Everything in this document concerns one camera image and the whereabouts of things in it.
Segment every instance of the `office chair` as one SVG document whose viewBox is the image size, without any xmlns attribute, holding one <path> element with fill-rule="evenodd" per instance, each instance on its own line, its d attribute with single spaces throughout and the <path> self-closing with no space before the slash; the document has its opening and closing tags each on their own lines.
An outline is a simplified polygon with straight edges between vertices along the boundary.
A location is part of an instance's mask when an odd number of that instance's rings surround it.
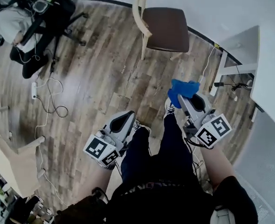
<svg viewBox="0 0 275 224">
<path fill-rule="evenodd" d="M 72 30 L 68 27 L 78 18 L 88 18 L 88 14 L 81 12 L 71 18 L 76 10 L 76 5 L 72 0 L 11 0 L 9 6 L 17 3 L 18 7 L 33 11 L 34 21 L 31 27 L 24 34 L 21 45 L 25 45 L 29 39 L 36 34 L 50 34 L 55 38 L 55 48 L 52 54 L 52 63 L 50 71 L 55 69 L 55 63 L 59 60 L 56 55 L 59 40 L 62 35 L 75 41 L 81 46 L 86 45 L 86 41 L 81 41 L 72 35 Z M 41 23 L 45 21 L 46 27 L 41 27 Z"/>
<path fill-rule="evenodd" d="M 141 60 L 144 60 L 146 48 L 188 52 L 188 26 L 183 10 L 170 7 L 145 8 L 145 6 L 146 0 L 135 0 L 132 5 L 134 20 L 143 33 Z"/>
</svg>

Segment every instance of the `hand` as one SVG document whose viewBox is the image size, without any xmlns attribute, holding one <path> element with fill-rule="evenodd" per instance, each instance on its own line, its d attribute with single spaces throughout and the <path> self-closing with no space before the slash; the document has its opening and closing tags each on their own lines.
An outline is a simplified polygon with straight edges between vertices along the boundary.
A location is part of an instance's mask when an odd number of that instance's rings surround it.
<svg viewBox="0 0 275 224">
<path fill-rule="evenodd" d="M 22 41 L 22 39 L 24 39 L 24 35 L 21 32 L 18 32 L 18 34 L 16 34 L 15 39 L 13 40 L 13 44 L 19 44 Z"/>
</svg>

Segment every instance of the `white sneaker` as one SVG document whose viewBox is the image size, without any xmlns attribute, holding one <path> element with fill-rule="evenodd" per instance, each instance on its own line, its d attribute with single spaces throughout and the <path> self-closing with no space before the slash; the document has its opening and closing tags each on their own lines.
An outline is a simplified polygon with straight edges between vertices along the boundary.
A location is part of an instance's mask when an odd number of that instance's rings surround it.
<svg viewBox="0 0 275 224">
<path fill-rule="evenodd" d="M 139 128 L 144 127 L 148 130 L 149 134 L 151 133 L 151 129 L 145 125 L 142 125 L 137 119 L 135 120 L 132 130 L 133 132 L 136 132 Z"/>
<path fill-rule="evenodd" d="M 175 114 L 175 106 L 172 104 L 170 98 L 166 99 L 166 101 L 165 101 L 165 115 L 164 115 L 164 118 L 168 114 Z"/>
</svg>

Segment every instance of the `power strip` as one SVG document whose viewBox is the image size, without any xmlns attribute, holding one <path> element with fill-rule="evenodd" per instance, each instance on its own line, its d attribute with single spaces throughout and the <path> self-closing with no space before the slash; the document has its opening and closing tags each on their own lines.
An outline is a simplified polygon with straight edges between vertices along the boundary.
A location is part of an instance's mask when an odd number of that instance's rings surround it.
<svg viewBox="0 0 275 224">
<path fill-rule="evenodd" d="M 32 99 L 36 99 L 37 97 L 37 83 L 33 82 L 32 83 Z"/>
</svg>

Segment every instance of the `wooden floor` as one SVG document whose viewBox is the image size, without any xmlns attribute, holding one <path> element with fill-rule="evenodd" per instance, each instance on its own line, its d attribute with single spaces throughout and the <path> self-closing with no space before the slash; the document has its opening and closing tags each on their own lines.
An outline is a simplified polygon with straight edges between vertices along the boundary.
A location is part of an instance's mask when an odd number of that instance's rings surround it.
<svg viewBox="0 0 275 224">
<path fill-rule="evenodd" d="M 66 118 L 56 114 L 48 116 L 46 126 L 37 128 L 37 136 L 43 135 L 46 141 L 41 145 L 44 162 L 42 167 L 50 181 L 58 188 L 62 200 L 71 204 L 81 183 L 91 182 L 95 175 L 93 162 L 82 149 L 91 133 L 103 126 L 112 114 L 133 110 L 137 119 L 152 128 L 150 146 L 152 154 L 157 153 L 164 132 L 163 115 L 167 91 L 171 79 L 198 81 L 207 63 L 212 45 L 194 34 L 189 34 L 190 51 L 174 61 L 170 52 L 147 49 L 144 61 L 141 57 L 142 36 L 132 17 L 131 9 L 101 3 L 77 4 L 78 12 L 85 7 L 90 17 L 80 18 L 72 27 L 77 36 L 87 41 L 85 47 L 62 38 L 57 55 L 53 78 L 64 86 L 64 92 L 57 95 L 57 105 L 69 109 Z M 37 125 L 43 125 L 46 119 L 39 100 L 31 99 L 31 83 L 22 78 L 22 66 L 9 59 L 11 45 L 0 48 L 0 106 L 9 105 L 9 129 L 13 132 L 13 147 L 23 146 L 34 139 Z M 210 57 L 209 66 L 200 89 L 209 94 L 221 52 L 215 49 Z M 234 63 L 228 59 L 227 66 Z M 44 84 L 49 76 L 49 67 L 45 74 L 37 79 L 38 85 Z M 232 76 L 235 82 L 239 76 Z M 229 77 L 224 79 L 232 83 Z M 60 87 L 50 81 L 53 92 Z M 222 87 L 215 97 L 209 96 L 213 106 L 223 112 L 234 129 L 222 141 L 224 152 L 231 162 L 238 156 L 251 128 L 249 115 L 253 101 L 249 91 L 237 90 L 238 101 L 231 88 Z M 47 106 L 48 89 L 38 89 L 38 96 Z M 182 111 L 177 111 L 180 126 L 185 121 Z M 199 150 L 195 152 L 200 158 Z M 108 189 L 111 194 L 118 186 L 120 177 L 114 171 Z M 64 209 L 55 195 L 55 189 L 44 178 L 37 193 L 49 207 Z"/>
</svg>

